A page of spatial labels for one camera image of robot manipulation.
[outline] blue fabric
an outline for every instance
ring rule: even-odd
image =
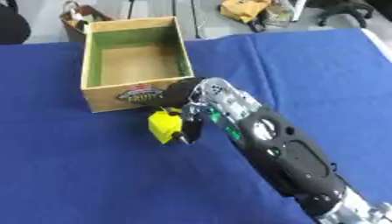
[[[277,109],[369,201],[392,201],[392,66],[360,30],[187,42],[198,76]],[[91,114],[75,44],[0,47],[0,223],[312,223],[208,124],[162,146],[142,109]]]

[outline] robotic arm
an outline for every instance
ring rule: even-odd
[[[227,81],[182,81],[164,91],[159,100],[159,106],[182,108],[184,123],[199,123],[200,114],[207,113],[253,168],[282,196],[293,197],[315,222],[392,223],[390,204],[369,205],[301,131]],[[186,131],[173,136],[187,143],[196,140]]]

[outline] grey floor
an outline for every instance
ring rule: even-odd
[[[65,0],[17,0],[20,13],[31,24],[32,34],[27,43],[67,41],[67,35],[59,20]],[[78,0],[80,4],[93,5],[112,18],[125,18],[127,0]],[[215,39],[236,33],[251,33],[246,25],[221,16],[216,6],[221,0],[195,0],[199,35],[203,39]],[[177,0],[176,13],[185,39],[195,39],[191,0]],[[270,27],[269,32],[292,32],[357,27],[358,24],[347,15],[338,15],[328,21],[328,26],[318,27],[318,9],[305,9],[297,23],[287,28]],[[172,15],[172,0],[136,0],[133,17],[160,17]],[[377,34],[392,49],[392,22],[378,12],[368,20],[368,29]]]

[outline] wooden box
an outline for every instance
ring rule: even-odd
[[[165,89],[190,77],[193,71],[175,17],[89,26],[80,87],[93,112],[139,107],[117,96],[140,84]]]

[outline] chair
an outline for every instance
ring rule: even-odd
[[[319,26],[325,26],[326,20],[333,15],[348,14],[353,16],[360,23],[360,27],[366,28],[368,23],[365,19],[371,18],[375,11],[372,6],[354,0],[334,0],[328,4],[329,6],[325,8],[325,11],[319,15]],[[360,10],[364,10],[366,14],[363,15],[359,12]]]
[[[0,45],[22,44],[31,34],[27,21],[18,14],[15,0],[0,3]]]

